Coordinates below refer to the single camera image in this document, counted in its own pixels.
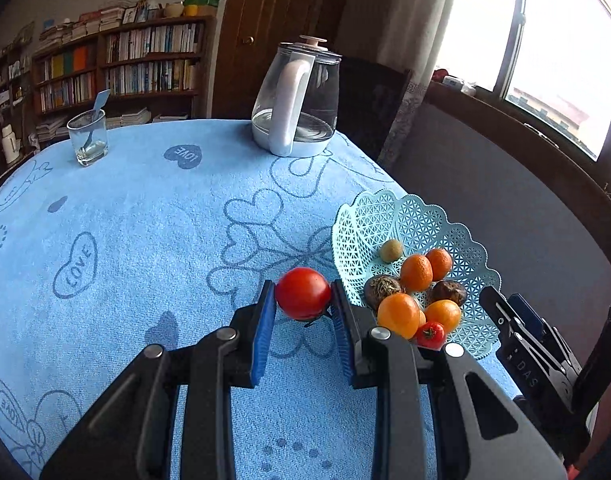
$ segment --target bookshelf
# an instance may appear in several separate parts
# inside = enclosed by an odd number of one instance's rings
[[[32,105],[29,98],[32,92],[31,63],[30,56],[26,55],[26,49],[31,42],[32,36],[23,41],[15,40],[0,54],[0,111],[4,119],[2,126],[10,124],[17,139],[22,142],[20,156],[8,164],[4,156],[0,133],[0,185],[5,176],[25,162],[29,154],[32,154],[27,147],[26,131],[28,122],[32,118]]]
[[[142,100],[153,115],[184,110],[189,117],[205,116],[215,22],[207,15],[129,23],[35,53],[35,115],[41,121],[84,111],[98,91],[110,88],[106,109]]]

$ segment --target blue tablecloth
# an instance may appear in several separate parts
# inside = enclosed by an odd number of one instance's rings
[[[336,278],[337,209],[366,189],[404,194],[339,133],[301,160],[258,148],[249,121],[108,137],[90,168],[60,142],[0,189],[0,436],[33,478],[145,345],[194,344],[292,267]],[[375,391],[343,380],[330,320],[278,311],[270,353],[260,386],[233,390],[238,478],[370,478]],[[517,393],[493,355],[483,364]],[[182,414],[183,399],[177,428]],[[179,448],[177,430],[173,478]]]

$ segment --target chair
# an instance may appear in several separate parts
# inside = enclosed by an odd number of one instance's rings
[[[337,130],[373,160],[381,152],[409,78],[409,70],[401,73],[356,57],[341,60]]]

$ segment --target wooden door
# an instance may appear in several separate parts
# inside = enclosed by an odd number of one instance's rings
[[[250,119],[281,41],[300,34],[334,39],[346,0],[227,0],[221,27],[212,117]]]

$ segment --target glass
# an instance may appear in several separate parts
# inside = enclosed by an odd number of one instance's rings
[[[526,0],[506,99],[597,160],[611,121],[611,19],[598,0]]]
[[[508,43],[514,5],[515,0],[455,0],[437,68],[492,91]]]
[[[90,166],[108,153],[104,110],[88,110],[70,119],[67,126],[76,160],[82,166]]]
[[[313,50],[300,43],[281,43],[279,46],[252,109],[252,123],[262,132],[269,132],[279,76],[293,52],[315,56],[297,122],[295,142],[329,139],[337,125],[341,56],[330,51]]]

